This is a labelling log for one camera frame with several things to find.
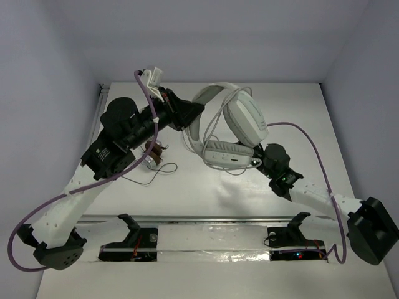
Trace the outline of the aluminium rail left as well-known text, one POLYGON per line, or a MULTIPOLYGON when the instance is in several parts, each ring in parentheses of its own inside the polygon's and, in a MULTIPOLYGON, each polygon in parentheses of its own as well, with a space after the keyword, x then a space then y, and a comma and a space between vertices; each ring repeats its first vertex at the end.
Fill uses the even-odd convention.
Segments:
POLYGON ((99 97, 98 97, 98 102, 97 102, 97 106, 96 106, 95 113, 94 113, 94 120, 92 122, 92 127, 90 129, 88 145, 90 145, 91 142, 93 142, 94 139, 96 139, 96 137, 99 133, 100 116, 105 109, 105 104, 107 102, 109 90, 110 90, 110 85, 100 84, 99 97))

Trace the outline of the aluminium rail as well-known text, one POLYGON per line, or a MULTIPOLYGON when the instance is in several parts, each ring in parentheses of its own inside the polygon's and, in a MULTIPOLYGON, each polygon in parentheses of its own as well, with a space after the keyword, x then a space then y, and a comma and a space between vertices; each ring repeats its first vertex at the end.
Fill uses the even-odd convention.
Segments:
MULTIPOLYGON (((112 215, 84 215, 79 220, 79 224, 94 224, 106 222, 117 218, 112 215)), ((132 215, 137 222, 289 222, 293 216, 146 216, 132 215)))
POLYGON ((109 90, 110 90, 110 85, 100 84, 99 97, 98 97, 98 102, 97 102, 97 106, 96 106, 95 113, 94 113, 94 120, 92 122, 92 127, 90 129, 88 145, 90 145, 91 142, 93 142, 94 139, 96 139, 96 137, 99 133, 100 116, 105 109, 105 104, 107 102, 109 90))

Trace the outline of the brown over-ear headphones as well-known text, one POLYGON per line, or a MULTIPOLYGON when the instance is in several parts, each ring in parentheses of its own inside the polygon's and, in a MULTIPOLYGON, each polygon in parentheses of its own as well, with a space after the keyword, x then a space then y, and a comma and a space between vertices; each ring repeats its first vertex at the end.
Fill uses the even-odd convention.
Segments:
POLYGON ((150 153, 146 156, 142 163, 149 169, 155 169, 161 164, 161 156, 166 149, 167 147, 163 146, 160 140, 156 140, 150 153))

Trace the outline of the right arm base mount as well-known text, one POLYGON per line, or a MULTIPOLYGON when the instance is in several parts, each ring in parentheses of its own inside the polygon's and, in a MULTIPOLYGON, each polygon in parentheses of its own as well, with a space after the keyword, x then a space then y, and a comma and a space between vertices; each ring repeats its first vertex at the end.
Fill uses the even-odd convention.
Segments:
POLYGON ((270 249, 270 261, 327 260, 325 244, 321 240, 306 239, 300 231, 308 212, 300 212, 286 226, 268 227, 263 244, 270 249))

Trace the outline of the aluminium rail front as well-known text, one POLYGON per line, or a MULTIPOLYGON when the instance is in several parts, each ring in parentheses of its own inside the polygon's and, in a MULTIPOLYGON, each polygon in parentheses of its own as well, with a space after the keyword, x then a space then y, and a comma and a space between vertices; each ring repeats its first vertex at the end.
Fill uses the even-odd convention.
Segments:
MULTIPOLYGON (((112 215, 84 215, 79 220, 79 224, 94 224, 106 222, 117 218, 112 215)), ((293 216, 146 216, 132 215, 137 222, 289 222, 293 216)))

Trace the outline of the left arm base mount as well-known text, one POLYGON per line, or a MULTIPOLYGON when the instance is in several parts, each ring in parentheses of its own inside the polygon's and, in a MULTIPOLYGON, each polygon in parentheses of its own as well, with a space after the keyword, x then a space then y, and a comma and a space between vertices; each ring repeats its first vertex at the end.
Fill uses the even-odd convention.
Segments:
POLYGON ((120 242, 100 247, 99 260, 103 262, 156 262, 158 227, 141 227, 132 216, 118 215, 128 233, 120 242))

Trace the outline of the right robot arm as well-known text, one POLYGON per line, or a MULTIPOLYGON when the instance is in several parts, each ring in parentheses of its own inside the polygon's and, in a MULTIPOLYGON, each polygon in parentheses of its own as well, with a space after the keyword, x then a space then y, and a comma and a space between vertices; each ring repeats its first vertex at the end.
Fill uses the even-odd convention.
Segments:
POLYGON ((266 246, 283 249, 336 243, 351 248, 364 262, 378 265, 398 242, 398 227, 380 200, 345 197, 318 187, 290 168, 291 159, 279 144, 258 145, 254 152, 262 161, 258 170, 269 178, 274 194, 323 216, 300 212, 287 225, 269 228, 266 246))

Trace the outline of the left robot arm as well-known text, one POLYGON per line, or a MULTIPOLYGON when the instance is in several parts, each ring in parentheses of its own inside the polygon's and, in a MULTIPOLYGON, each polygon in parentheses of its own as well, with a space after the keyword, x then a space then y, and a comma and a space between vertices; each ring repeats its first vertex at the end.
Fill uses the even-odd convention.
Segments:
POLYGON ((82 155, 64 192, 27 215, 31 218, 46 208, 35 223, 22 220, 13 230, 7 252, 15 267, 15 237, 34 248, 33 256, 41 270, 64 270, 75 263, 87 243, 75 225, 88 207, 110 184, 150 154, 159 131, 167 126, 184 130, 204 111, 203 104, 182 100, 170 89, 161 88, 159 97, 146 98, 148 105, 142 110, 128 97, 116 98, 108 104, 100 117, 103 129, 82 155))

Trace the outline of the white over-ear headphones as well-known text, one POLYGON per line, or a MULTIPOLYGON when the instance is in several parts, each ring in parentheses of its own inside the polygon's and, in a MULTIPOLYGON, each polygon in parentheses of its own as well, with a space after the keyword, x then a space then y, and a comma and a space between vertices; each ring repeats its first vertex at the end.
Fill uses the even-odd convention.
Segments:
POLYGON ((252 97, 250 87, 239 87, 232 83, 212 83, 201 89, 192 99, 204 106, 219 93, 229 93, 221 107, 200 137, 200 116, 187 127, 185 133, 192 151, 207 167, 218 171, 239 171, 255 168, 254 148, 269 134, 264 115, 252 97), (213 139, 213 132, 223 117, 227 126, 238 139, 237 143, 213 139))

